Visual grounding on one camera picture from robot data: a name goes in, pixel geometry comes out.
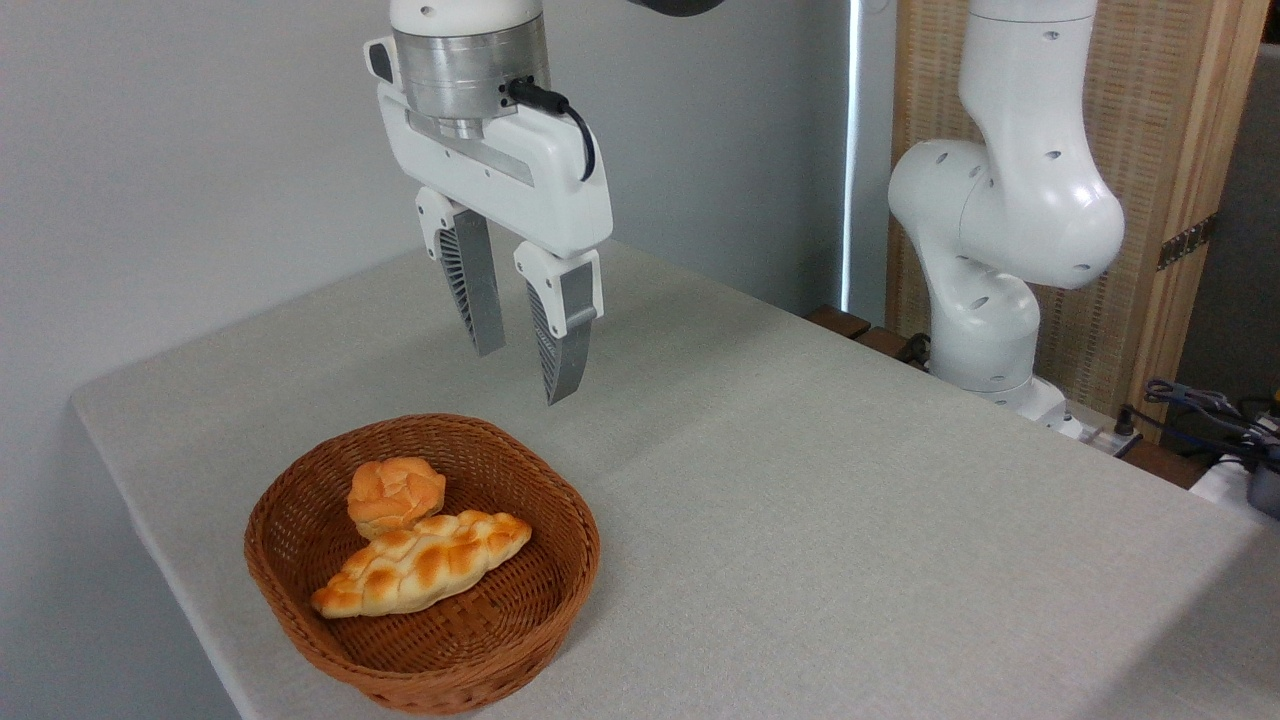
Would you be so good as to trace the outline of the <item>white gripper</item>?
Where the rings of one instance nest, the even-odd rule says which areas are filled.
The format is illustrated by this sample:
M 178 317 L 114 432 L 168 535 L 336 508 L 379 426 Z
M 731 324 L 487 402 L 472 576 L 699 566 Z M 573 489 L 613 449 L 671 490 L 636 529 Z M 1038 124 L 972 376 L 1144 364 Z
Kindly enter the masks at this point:
M 461 140 L 417 132 L 404 95 L 389 83 L 379 83 L 378 101 L 396 160 L 425 186 L 415 204 L 428 254 L 442 265 L 477 355 L 506 345 L 488 218 L 527 240 L 515 263 L 547 402 L 570 396 L 588 365 L 593 322 L 604 314 L 600 259 L 590 250 L 614 229 L 603 160 L 582 181 L 580 128 L 530 106 L 490 120 L 480 140 Z

